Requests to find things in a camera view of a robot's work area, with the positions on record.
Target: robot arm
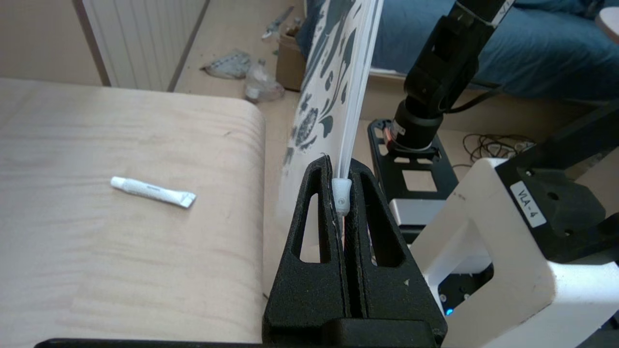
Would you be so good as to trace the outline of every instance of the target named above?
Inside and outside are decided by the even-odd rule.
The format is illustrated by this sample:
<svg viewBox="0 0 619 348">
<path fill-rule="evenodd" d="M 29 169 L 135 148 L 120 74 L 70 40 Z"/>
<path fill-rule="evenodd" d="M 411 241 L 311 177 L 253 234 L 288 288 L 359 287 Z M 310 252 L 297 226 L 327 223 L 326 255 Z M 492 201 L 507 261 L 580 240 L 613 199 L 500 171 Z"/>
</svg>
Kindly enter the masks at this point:
<svg viewBox="0 0 619 348">
<path fill-rule="evenodd" d="M 400 146 L 426 149 L 478 69 L 477 57 L 514 0 L 460 0 L 442 16 L 415 65 L 404 90 L 391 136 Z"/>
</svg>

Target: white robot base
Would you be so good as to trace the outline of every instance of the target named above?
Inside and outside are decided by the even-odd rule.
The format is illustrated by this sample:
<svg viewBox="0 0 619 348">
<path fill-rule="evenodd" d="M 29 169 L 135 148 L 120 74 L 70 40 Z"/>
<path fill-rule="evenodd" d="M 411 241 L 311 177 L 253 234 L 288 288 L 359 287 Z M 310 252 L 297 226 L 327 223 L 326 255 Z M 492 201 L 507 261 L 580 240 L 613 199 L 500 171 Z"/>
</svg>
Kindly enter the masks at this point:
<svg viewBox="0 0 619 348">
<path fill-rule="evenodd" d="M 446 317 L 445 348 L 572 348 L 619 310 L 619 268 L 546 260 L 495 167 L 481 159 L 410 250 L 441 307 L 452 273 L 494 276 Z"/>
</svg>

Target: cardboard box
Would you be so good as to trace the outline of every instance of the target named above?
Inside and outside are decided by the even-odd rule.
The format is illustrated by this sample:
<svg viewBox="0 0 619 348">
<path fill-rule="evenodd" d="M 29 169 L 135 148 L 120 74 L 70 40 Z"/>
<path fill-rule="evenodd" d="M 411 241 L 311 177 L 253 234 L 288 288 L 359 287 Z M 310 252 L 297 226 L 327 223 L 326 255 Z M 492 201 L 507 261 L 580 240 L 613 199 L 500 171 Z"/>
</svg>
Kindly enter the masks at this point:
<svg viewBox="0 0 619 348">
<path fill-rule="evenodd" d="M 283 34 L 279 40 L 275 79 L 285 89 L 300 91 L 305 74 L 305 58 L 294 37 Z"/>
</svg>

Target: blue bedsheet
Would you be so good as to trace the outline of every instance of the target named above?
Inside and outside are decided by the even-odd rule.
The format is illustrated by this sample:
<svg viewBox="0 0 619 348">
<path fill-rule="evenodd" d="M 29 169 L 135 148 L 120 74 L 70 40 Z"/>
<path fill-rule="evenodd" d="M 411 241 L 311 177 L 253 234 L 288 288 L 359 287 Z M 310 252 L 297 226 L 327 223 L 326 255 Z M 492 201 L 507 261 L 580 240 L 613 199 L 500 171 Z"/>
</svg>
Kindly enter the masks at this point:
<svg viewBox="0 0 619 348">
<path fill-rule="evenodd" d="M 517 1 L 482 51 L 476 78 L 527 98 L 619 98 L 619 45 L 585 18 L 591 16 L 590 3 Z M 454 0 L 384 0 L 372 65 L 408 73 L 437 20 L 453 4 Z M 306 33 L 313 33 L 316 8 L 310 1 Z M 298 41 L 309 51 L 311 35 L 306 33 L 301 32 Z"/>
</svg>

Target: wooden board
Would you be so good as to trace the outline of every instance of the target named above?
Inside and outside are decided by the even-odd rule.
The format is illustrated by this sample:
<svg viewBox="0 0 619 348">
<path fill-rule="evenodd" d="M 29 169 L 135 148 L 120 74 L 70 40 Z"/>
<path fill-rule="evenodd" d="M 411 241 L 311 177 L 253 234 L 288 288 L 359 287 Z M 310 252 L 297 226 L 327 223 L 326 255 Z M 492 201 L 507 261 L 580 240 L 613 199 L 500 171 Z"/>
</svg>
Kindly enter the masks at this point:
<svg viewBox="0 0 619 348">
<path fill-rule="evenodd" d="M 264 140 L 242 100 L 0 79 L 0 346 L 259 342 Z"/>
</svg>

